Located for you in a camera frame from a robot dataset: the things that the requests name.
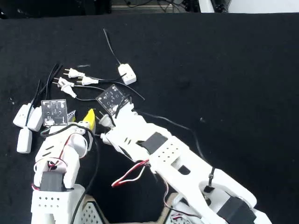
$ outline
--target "white adapter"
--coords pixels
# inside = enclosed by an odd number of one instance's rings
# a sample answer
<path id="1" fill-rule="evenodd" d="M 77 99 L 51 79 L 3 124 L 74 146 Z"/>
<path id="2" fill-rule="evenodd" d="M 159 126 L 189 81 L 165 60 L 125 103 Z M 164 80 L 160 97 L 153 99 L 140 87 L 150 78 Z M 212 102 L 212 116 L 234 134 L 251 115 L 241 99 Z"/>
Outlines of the white adapter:
<path id="1" fill-rule="evenodd" d="M 126 85 L 130 85 L 137 80 L 136 75 L 129 64 L 120 64 L 118 72 L 121 76 L 123 76 L 122 80 Z"/>
<path id="2" fill-rule="evenodd" d="M 19 133 L 17 152 L 30 153 L 31 143 L 32 143 L 32 132 L 27 127 L 22 128 Z"/>
<path id="3" fill-rule="evenodd" d="M 43 113 L 42 113 L 42 107 L 39 106 L 35 108 L 35 110 L 31 114 L 27 127 L 32 131 L 38 132 L 41 129 L 42 124 L 43 124 Z"/>
<path id="4" fill-rule="evenodd" d="M 27 105 L 23 104 L 21 106 L 21 108 L 19 109 L 17 115 L 15 116 L 15 118 L 13 120 L 13 123 L 15 125 L 17 125 L 18 127 L 24 127 L 25 126 L 30 106 L 31 106 L 31 103 L 29 103 Z M 32 107 L 32 109 L 30 111 L 29 119 L 30 119 L 30 116 L 32 115 L 33 111 L 34 111 L 34 108 Z"/>

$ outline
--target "white connector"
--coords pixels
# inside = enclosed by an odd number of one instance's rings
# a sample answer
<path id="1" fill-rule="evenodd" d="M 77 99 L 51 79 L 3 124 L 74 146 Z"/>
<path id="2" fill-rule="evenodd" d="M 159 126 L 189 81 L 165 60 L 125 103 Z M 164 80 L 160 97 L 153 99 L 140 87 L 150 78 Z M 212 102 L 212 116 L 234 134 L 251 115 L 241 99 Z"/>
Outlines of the white connector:
<path id="1" fill-rule="evenodd" d="M 83 72 L 79 72 L 75 69 L 65 69 L 66 71 L 68 71 L 69 73 L 64 73 L 64 75 L 68 76 L 69 78 L 77 78 L 77 77 L 84 77 L 85 73 Z"/>
<path id="2" fill-rule="evenodd" d="M 31 103 L 29 103 L 27 105 L 23 104 L 21 106 L 21 108 L 19 109 L 17 115 L 15 116 L 15 118 L 13 120 L 13 123 L 15 125 L 17 125 L 18 127 L 25 126 L 30 106 L 31 106 Z M 30 119 L 30 116 L 32 115 L 33 111 L 34 111 L 34 108 L 32 107 L 32 109 L 30 111 L 29 119 Z"/>
<path id="3" fill-rule="evenodd" d="M 27 127 L 35 132 L 38 132 L 41 129 L 41 126 L 43 124 L 43 113 L 42 113 L 42 107 L 36 107 L 33 113 L 31 114 Z"/>
<path id="4" fill-rule="evenodd" d="M 69 94 L 73 98 L 77 97 L 76 93 L 74 93 L 74 91 L 72 89 L 72 87 L 74 87 L 74 85 L 75 85 L 74 83 L 69 82 L 66 79 L 61 78 L 61 77 L 60 78 L 55 78 L 55 79 L 58 79 L 58 83 L 54 83 L 54 82 L 53 83 L 57 84 L 57 86 L 59 88 L 61 88 L 62 92 L 65 92 L 66 94 Z"/>
<path id="5" fill-rule="evenodd" d="M 136 82 L 136 75 L 129 64 L 120 64 L 118 72 L 122 77 L 124 84 L 129 85 Z"/>
<path id="6" fill-rule="evenodd" d="M 30 153 L 31 143 L 32 143 L 32 132 L 27 127 L 22 128 L 19 133 L 17 152 Z"/>
<path id="7" fill-rule="evenodd" d="M 87 76 L 84 77 L 78 77 L 81 79 L 81 81 L 77 81 L 77 83 L 82 84 L 82 85 L 90 85 L 90 84 L 98 84 L 99 81 L 97 79 L 93 79 Z"/>

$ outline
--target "yellow object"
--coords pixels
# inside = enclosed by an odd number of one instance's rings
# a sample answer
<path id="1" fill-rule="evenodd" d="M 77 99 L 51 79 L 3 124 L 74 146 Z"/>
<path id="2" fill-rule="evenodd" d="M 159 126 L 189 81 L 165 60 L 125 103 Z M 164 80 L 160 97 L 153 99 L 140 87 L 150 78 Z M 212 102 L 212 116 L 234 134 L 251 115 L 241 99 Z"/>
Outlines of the yellow object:
<path id="1" fill-rule="evenodd" d="M 90 130 L 92 132 L 95 132 L 95 114 L 93 109 L 90 109 L 87 113 L 87 115 L 84 117 L 83 121 L 87 121 L 90 124 Z"/>

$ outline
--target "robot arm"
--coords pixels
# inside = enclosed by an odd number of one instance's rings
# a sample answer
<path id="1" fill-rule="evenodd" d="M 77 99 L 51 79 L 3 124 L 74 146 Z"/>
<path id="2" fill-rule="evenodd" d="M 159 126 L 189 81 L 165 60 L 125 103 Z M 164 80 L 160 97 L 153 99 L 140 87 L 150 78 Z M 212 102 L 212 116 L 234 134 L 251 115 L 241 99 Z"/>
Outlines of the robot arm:
<path id="1" fill-rule="evenodd" d="M 149 160 L 151 171 L 188 202 L 185 206 L 189 213 L 198 215 L 199 218 L 190 218 L 192 222 L 271 223 L 264 213 L 254 209 L 256 198 L 245 187 L 210 166 L 167 129 L 146 123 L 133 108 L 128 102 L 119 110 L 117 118 L 112 116 L 115 127 L 101 135 L 103 142 L 132 161 Z"/>

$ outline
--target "black cloth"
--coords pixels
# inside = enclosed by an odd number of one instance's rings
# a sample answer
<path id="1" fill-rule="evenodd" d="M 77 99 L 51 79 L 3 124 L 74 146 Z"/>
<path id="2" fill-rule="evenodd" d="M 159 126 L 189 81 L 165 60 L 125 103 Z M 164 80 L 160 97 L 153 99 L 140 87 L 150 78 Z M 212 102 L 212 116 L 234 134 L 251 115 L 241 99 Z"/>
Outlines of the black cloth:
<path id="1" fill-rule="evenodd" d="M 57 61 L 90 76 L 118 77 L 117 63 L 102 28 L 110 33 L 119 60 L 137 74 L 132 94 L 144 112 L 168 117 L 197 131 L 209 162 L 257 197 L 257 208 L 274 224 L 293 223 L 299 199 L 299 14 L 143 14 L 0 21 L 0 217 L 30 223 L 34 158 L 18 154 L 19 128 L 12 120 L 46 80 Z M 80 98 L 99 92 L 75 89 Z M 55 85 L 52 98 L 66 98 L 81 120 L 96 102 L 79 102 Z M 161 120 L 196 152 L 190 133 Z M 157 220 L 163 184 L 147 170 L 135 183 L 111 188 L 132 162 L 101 145 L 99 175 L 90 194 L 110 222 Z M 93 169 L 91 151 L 81 160 L 78 183 Z"/>

